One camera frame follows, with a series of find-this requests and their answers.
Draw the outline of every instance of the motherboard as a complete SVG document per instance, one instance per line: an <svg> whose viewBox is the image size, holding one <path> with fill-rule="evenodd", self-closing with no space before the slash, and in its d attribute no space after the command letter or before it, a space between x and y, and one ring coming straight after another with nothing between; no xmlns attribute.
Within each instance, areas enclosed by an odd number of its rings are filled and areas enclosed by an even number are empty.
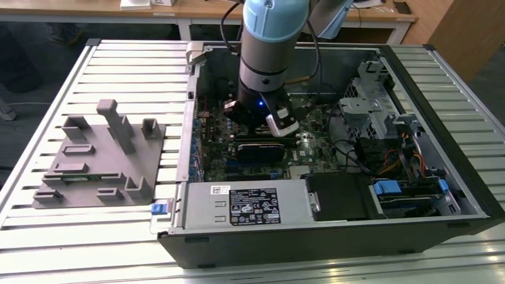
<svg viewBox="0 0 505 284"><path fill-rule="evenodd" d="M294 106L311 97L292 95ZM327 122L332 105L319 105L300 122L299 131L274 137L267 126L252 130L223 113L223 102L206 102L199 119L204 153L204 180L300 179L308 173L336 172L339 163L328 140Z"/></svg>

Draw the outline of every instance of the power supply label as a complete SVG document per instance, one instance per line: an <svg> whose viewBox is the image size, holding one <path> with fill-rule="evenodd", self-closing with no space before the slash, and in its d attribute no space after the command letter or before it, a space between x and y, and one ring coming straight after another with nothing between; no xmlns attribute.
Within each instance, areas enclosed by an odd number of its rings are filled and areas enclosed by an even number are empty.
<svg viewBox="0 0 505 284"><path fill-rule="evenodd" d="M230 190L230 223L234 226L282 223L278 189Z"/></svg>

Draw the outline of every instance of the metal bracket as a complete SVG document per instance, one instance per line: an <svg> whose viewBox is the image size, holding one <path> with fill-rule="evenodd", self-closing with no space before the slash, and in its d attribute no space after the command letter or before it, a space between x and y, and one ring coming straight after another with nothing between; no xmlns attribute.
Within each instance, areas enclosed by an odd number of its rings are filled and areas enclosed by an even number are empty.
<svg viewBox="0 0 505 284"><path fill-rule="evenodd" d="M196 64L204 60L204 43L202 41L192 41L187 46L187 62L188 64Z"/></svg>

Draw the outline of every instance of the white object on desk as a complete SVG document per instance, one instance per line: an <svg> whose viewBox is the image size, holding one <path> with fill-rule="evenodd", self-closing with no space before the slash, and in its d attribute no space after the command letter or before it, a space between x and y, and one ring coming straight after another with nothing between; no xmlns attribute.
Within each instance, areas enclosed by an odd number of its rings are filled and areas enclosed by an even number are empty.
<svg viewBox="0 0 505 284"><path fill-rule="evenodd" d="M152 5L172 6L176 0L151 0Z"/></svg>
<svg viewBox="0 0 505 284"><path fill-rule="evenodd" d="M122 10L151 9L151 0L122 0Z"/></svg>
<svg viewBox="0 0 505 284"><path fill-rule="evenodd" d="M371 7L381 6L381 5L384 5L381 0L368 0L363 2L353 2L352 8L361 9L361 8L371 8Z"/></svg>

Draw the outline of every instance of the white cable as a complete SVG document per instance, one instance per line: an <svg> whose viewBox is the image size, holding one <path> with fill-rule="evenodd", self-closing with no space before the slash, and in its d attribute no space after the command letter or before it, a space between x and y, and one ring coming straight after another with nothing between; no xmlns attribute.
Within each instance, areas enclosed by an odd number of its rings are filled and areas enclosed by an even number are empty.
<svg viewBox="0 0 505 284"><path fill-rule="evenodd" d="M51 105L51 102L16 102L7 105Z"/></svg>

